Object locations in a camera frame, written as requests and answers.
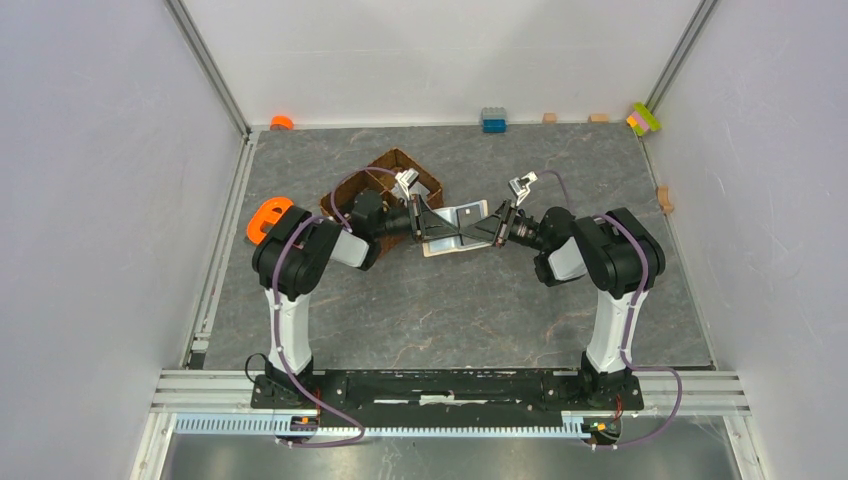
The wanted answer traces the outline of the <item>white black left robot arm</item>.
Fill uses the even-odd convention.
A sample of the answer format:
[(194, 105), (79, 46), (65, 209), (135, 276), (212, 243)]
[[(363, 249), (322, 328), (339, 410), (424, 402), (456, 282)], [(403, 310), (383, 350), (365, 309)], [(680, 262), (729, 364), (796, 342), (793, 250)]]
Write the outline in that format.
[(374, 190), (358, 193), (339, 221), (283, 197), (263, 204), (249, 222), (248, 237), (256, 246), (251, 265), (270, 311), (271, 347), (263, 358), (264, 375), (276, 385), (278, 397), (295, 408), (313, 397), (309, 302), (330, 263), (367, 271), (389, 237), (405, 236), (427, 246), (486, 246), (488, 240), (471, 228), (480, 219), (474, 206), (432, 209), (419, 195), (387, 206)]

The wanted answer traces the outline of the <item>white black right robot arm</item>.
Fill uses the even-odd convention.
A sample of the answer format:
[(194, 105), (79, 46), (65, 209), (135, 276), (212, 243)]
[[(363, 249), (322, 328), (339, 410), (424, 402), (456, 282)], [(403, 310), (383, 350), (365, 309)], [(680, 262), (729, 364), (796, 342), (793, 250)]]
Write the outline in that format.
[(535, 250), (537, 279), (548, 287), (589, 277), (598, 303), (570, 396), (602, 408), (617, 393), (630, 390), (635, 325), (666, 259), (657, 240), (628, 209), (578, 218), (564, 207), (551, 207), (535, 219), (505, 204), (482, 220), (460, 226), (459, 232), (497, 247), (512, 242)]

